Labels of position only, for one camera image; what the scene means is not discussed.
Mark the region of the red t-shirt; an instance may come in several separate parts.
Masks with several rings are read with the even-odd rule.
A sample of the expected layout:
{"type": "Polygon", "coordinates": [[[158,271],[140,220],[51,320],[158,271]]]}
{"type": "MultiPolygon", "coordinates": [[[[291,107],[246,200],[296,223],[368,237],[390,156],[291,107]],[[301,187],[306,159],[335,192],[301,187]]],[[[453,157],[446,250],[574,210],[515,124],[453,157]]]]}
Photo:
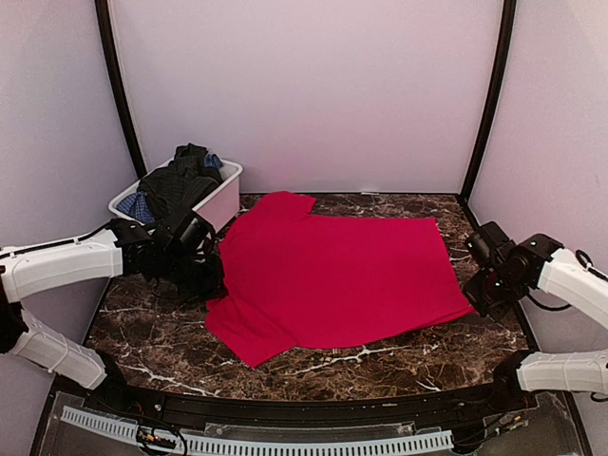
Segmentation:
{"type": "Polygon", "coordinates": [[[227,294],[210,302],[205,326],[247,366],[471,313],[434,219],[320,216],[314,204],[267,195],[219,246],[227,294]]]}

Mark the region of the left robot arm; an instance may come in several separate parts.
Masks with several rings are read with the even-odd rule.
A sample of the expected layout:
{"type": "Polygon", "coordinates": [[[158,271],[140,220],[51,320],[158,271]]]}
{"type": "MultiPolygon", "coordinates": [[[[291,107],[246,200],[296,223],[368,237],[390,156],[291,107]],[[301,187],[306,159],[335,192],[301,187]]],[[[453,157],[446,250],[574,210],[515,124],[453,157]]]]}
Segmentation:
{"type": "Polygon", "coordinates": [[[213,299],[223,289],[216,232],[197,215],[142,225],[114,218],[97,230],[1,252],[1,352],[96,390],[114,414],[134,406],[133,391],[113,359],[87,349],[23,307],[31,295],[98,278],[141,275],[175,285],[186,299],[213,299]]]}

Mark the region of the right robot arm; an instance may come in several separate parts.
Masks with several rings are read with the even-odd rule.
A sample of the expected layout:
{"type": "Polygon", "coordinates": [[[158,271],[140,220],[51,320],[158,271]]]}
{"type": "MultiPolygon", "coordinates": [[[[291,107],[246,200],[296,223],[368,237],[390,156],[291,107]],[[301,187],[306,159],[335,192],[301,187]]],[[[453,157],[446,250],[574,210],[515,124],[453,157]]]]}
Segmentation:
{"type": "MultiPolygon", "coordinates": [[[[545,234],[517,244],[494,222],[473,233],[465,247],[479,271],[465,284],[463,294],[479,315],[498,321],[537,290],[607,326],[607,274],[583,251],[573,252],[545,234]]],[[[495,369],[494,380],[485,390],[484,402],[495,412],[508,410],[522,391],[589,392],[606,399],[607,351],[518,351],[495,369]]]]}

